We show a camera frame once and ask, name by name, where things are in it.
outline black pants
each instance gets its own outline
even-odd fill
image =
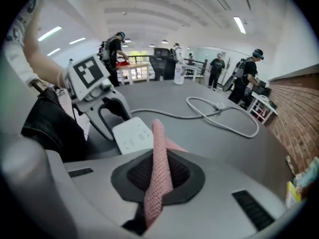
[[[110,65],[108,62],[104,61],[106,69],[109,71],[110,76],[109,80],[113,84],[114,87],[118,87],[120,85],[118,80],[118,72],[116,69],[113,69],[116,67],[116,65]]]
[[[235,87],[233,92],[228,97],[229,100],[233,101],[235,104],[238,104],[241,98],[244,96],[246,85],[242,82],[241,79],[235,81]]]
[[[154,81],[159,81],[159,80],[160,80],[160,76],[161,76],[162,73],[163,73],[163,70],[156,68],[156,69],[154,69],[154,72],[155,72]]]
[[[38,96],[21,133],[44,149],[58,152],[63,162],[84,160],[86,156],[83,129],[64,111],[52,89]]]
[[[208,86],[211,87],[214,81],[213,88],[216,89],[219,76],[220,76],[220,73],[217,73],[217,74],[210,73]]]

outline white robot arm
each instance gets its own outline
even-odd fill
[[[109,76],[100,59],[92,55],[70,65],[64,81],[73,106],[89,117],[103,137],[113,141],[112,130],[103,119],[101,109],[108,109],[123,120],[131,119],[132,114],[123,95],[111,84]]]

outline black shirt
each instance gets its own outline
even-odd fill
[[[211,61],[210,65],[212,66],[210,71],[211,74],[220,74],[221,69],[225,68],[224,60],[218,60],[217,58]]]
[[[251,60],[251,61],[246,62],[246,65],[245,65],[245,68],[244,68],[244,75],[242,77],[243,82],[244,82],[244,84],[246,86],[249,83],[249,81],[247,79],[248,74],[252,75],[253,77],[255,77],[256,74],[257,74],[257,66],[256,66],[255,61],[252,61],[252,59],[253,59],[252,57],[246,59],[246,60]]]
[[[114,39],[113,41],[110,42],[110,64],[113,68],[116,67],[116,57],[117,57],[117,50],[122,50],[121,48],[121,41],[119,39]]]

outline fluorescent light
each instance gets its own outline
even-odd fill
[[[60,50],[60,48],[57,48],[57,49],[51,51],[51,52],[48,54],[48,56],[51,56],[52,54],[54,54],[55,52],[58,52],[59,50]]]
[[[43,41],[45,38],[49,37],[50,35],[54,34],[55,32],[57,32],[57,31],[59,31],[59,30],[61,30],[61,29],[62,29],[62,28],[61,28],[60,26],[57,26],[56,28],[54,28],[54,29],[48,31],[47,33],[45,33],[44,35],[42,35],[42,36],[38,39],[38,41],[39,41],[39,42],[40,42],[40,41]]]
[[[83,41],[83,40],[85,40],[84,37],[83,37],[83,38],[80,38],[80,39],[77,39],[77,40],[75,40],[75,41],[73,41],[73,42],[69,42],[69,44],[73,44],[73,43],[80,42],[80,41]]]
[[[241,22],[240,18],[239,18],[239,17],[234,17],[234,20],[236,21],[236,23],[237,23],[237,25],[238,25],[238,27],[239,27],[239,30],[240,30],[243,34],[245,34],[246,31],[245,31],[245,28],[244,28],[243,23]]]

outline pink towel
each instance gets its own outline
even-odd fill
[[[173,190],[166,149],[185,151],[165,136],[165,128],[158,120],[152,123],[154,136],[153,171],[145,193],[144,212],[147,227],[151,226],[162,210],[162,197]]]

